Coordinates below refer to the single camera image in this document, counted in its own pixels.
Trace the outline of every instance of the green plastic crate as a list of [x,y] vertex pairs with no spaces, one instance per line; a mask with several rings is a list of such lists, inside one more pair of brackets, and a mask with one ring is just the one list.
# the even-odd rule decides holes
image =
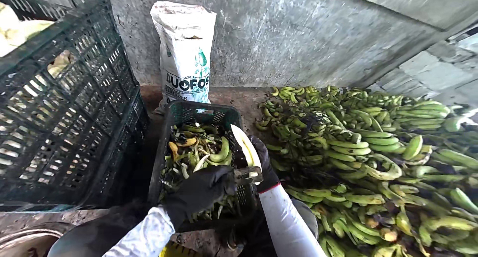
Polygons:
[[[242,120],[239,111],[231,106],[207,104],[184,100],[175,100],[166,106],[166,114],[164,116],[163,132],[159,140],[158,150],[156,151],[156,159],[151,175],[150,188],[148,192],[148,202],[155,206],[158,204],[160,193],[164,191],[161,181],[164,178],[162,170],[165,167],[165,155],[169,155],[168,142],[173,132],[173,126],[194,123],[223,126],[227,131],[225,134],[229,141],[232,153],[231,166],[234,168],[247,167],[247,162],[241,147],[232,135],[231,124],[242,129]],[[236,196],[238,197],[241,215],[235,218],[220,218],[212,220],[200,220],[194,223],[184,222],[176,231],[189,232],[206,229],[228,228],[237,224],[248,222],[254,215],[257,208],[255,198],[255,186],[240,185],[238,186]]]
[[[110,1],[0,2],[55,21],[0,58],[0,210],[116,205],[149,119]],[[53,77],[64,50],[73,60]]]

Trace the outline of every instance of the black glove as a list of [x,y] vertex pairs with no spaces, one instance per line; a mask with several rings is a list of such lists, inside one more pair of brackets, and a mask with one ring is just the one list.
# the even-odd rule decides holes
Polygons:
[[269,189],[281,184],[281,181],[279,181],[277,174],[272,169],[266,145],[264,145],[264,143],[262,143],[262,141],[256,136],[249,136],[249,138],[259,155],[260,165],[262,166],[262,176],[264,178],[264,181],[257,185],[257,191],[259,193],[265,193]]
[[225,194],[234,194],[232,167],[212,166],[193,173],[182,182],[179,190],[163,202],[175,229],[191,214],[206,210],[223,199]]

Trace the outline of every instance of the forearm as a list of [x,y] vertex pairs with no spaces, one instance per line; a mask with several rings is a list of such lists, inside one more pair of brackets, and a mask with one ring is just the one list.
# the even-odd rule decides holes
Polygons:
[[153,207],[138,225],[126,234],[104,257],[152,257],[159,253],[175,233],[166,210]]
[[281,185],[259,198],[278,257],[326,257]]

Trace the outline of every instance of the fertilizer bag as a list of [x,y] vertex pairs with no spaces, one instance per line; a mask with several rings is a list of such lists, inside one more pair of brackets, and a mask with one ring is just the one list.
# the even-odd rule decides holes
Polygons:
[[216,13],[202,6],[158,1],[151,17],[161,40],[163,99],[156,113],[176,99],[209,101],[209,58]]

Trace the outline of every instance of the concrete wall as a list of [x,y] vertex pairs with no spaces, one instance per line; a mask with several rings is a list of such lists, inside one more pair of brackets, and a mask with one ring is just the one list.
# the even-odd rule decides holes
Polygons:
[[438,28],[450,28],[478,10],[478,0],[367,0]]
[[433,97],[446,104],[478,106],[478,34],[457,43],[441,41],[370,86],[374,91]]
[[[158,0],[111,0],[134,74],[160,84]],[[169,0],[218,14],[212,86],[346,86],[437,32],[364,0]]]

